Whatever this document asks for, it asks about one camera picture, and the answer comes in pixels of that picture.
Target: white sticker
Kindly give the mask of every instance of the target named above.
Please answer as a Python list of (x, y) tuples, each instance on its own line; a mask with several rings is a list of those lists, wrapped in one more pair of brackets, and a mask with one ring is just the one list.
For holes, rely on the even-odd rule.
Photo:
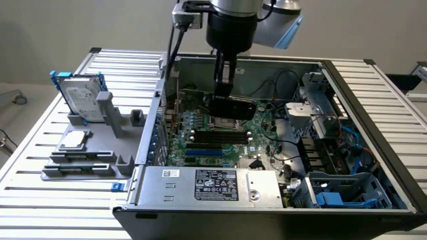
[(67, 133), (62, 144), (66, 148), (76, 148), (86, 139), (86, 132), (84, 131), (71, 131)]
[(180, 176), (180, 170), (178, 169), (164, 169), (162, 177), (164, 178), (178, 178)]
[(246, 69), (244, 68), (236, 68), (235, 69), (235, 74), (246, 74)]
[(82, 87), (68, 87), (70, 104), (74, 105), (75, 112), (90, 122), (104, 121), (99, 103), (96, 102), (98, 93)]

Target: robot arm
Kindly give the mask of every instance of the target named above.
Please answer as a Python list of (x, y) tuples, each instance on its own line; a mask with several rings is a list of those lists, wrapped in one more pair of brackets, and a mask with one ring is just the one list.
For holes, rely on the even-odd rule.
[(200, 29), (207, 14), (206, 41), (216, 49), (215, 98), (230, 97), (238, 54), (250, 50), (252, 43), (288, 48), (303, 21), (300, 11), (298, 0), (190, 0), (176, 4), (172, 19), (182, 31), (183, 26), (184, 30)]

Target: gray floor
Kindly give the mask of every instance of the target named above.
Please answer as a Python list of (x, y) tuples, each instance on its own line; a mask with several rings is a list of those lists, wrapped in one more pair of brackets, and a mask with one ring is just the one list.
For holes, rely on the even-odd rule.
[[(3, 129), (11, 139), (20, 144), (59, 92), (53, 84), (0, 83), (0, 94), (13, 89), (23, 91), (28, 102), (25, 105), (16, 105), (11, 99), (9, 103), (0, 105), (0, 129)], [(9, 157), (0, 152), (0, 167), (8, 158)]]

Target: blue cable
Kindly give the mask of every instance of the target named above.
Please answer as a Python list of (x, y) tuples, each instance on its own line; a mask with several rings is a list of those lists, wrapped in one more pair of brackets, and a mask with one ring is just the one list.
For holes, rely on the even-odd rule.
[(234, 149), (234, 146), (230, 147), (230, 149), (223, 150), (224, 152), (230, 152)]
[(346, 130), (347, 132), (350, 132), (354, 136), (355, 136), (355, 140), (356, 140), (356, 143), (358, 145), (360, 144), (360, 135), (359, 133), (356, 133), (354, 130), (351, 130), (348, 127), (346, 127), (344, 125), (340, 125), (340, 128), (343, 130)]
[(355, 165), (354, 165), (354, 168), (352, 168), (352, 170), (351, 170), (350, 175), (355, 175), (355, 174), (356, 174), (358, 169), (359, 169), (359, 166), (360, 166), (360, 157), (358, 156), (358, 157), (355, 158)]

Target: white wall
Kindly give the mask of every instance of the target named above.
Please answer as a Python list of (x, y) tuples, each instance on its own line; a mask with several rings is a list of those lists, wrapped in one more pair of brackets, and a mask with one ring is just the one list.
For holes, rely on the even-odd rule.
[[(48, 84), (49, 70), (74, 71), (91, 47), (163, 51), (174, 2), (0, 0), (0, 82)], [(252, 54), (372, 58), (388, 73), (427, 61), (427, 0), (300, 4), (306, 19), (290, 49), (254, 46)], [(188, 32), (182, 50), (208, 51), (204, 34)]]

